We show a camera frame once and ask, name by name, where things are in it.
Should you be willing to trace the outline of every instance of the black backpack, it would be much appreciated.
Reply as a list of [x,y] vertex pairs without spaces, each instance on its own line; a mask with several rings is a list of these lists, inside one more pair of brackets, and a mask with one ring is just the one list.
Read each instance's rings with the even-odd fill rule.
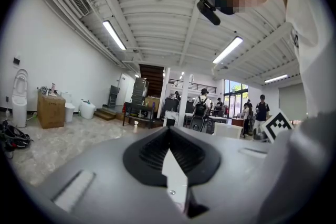
[[206,108],[207,108],[205,101],[208,98],[205,98],[204,101],[201,100],[201,97],[198,97],[198,99],[199,99],[199,103],[197,103],[195,106],[195,115],[203,117],[206,112]]

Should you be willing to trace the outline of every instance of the white shirt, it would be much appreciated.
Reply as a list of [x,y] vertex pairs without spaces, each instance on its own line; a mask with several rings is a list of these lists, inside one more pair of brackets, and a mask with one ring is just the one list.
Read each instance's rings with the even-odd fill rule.
[[244,114],[244,120],[247,120],[249,112],[250,112],[250,108],[246,108],[242,111],[242,113]]
[[[205,95],[201,95],[200,97],[201,97],[201,101],[204,101],[206,98],[208,98],[208,97],[206,97]],[[195,107],[199,102],[200,102],[200,99],[199,99],[198,97],[196,97],[193,106]],[[209,109],[210,106],[211,106],[211,100],[208,98],[208,99],[205,101],[205,104],[206,104],[206,108]]]
[[287,0],[286,21],[298,35],[295,53],[309,117],[336,109],[335,22],[326,0]]

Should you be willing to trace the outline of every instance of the black t-shirt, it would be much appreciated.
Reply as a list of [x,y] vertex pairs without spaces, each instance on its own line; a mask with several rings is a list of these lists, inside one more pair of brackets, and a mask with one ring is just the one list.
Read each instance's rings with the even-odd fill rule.
[[259,109],[258,115],[256,117],[257,121],[266,121],[266,113],[269,111],[269,107],[267,103],[259,103],[257,104],[257,107]]

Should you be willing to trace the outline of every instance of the toilet tank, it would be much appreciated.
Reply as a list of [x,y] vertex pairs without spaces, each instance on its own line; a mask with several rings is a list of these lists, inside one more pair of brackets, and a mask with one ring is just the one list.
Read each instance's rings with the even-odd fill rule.
[[61,92],[61,96],[65,99],[66,103],[72,103],[72,94],[68,92]]

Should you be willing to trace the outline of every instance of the tile floor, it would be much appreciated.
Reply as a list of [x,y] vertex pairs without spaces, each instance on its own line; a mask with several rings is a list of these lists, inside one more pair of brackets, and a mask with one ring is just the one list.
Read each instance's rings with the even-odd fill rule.
[[[5,113],[0,112],[0,120],[4,119]],[[123,127],[119,120],[105,121],[95,116],[86,120],[74,115],[64,127],[42,129],[38,119],[32,119],[20,130],[34,141],[26,149],[15,150],[10,161],[23,180],[37,186],[88,146],[133,132],[133,126],[125,123]]]

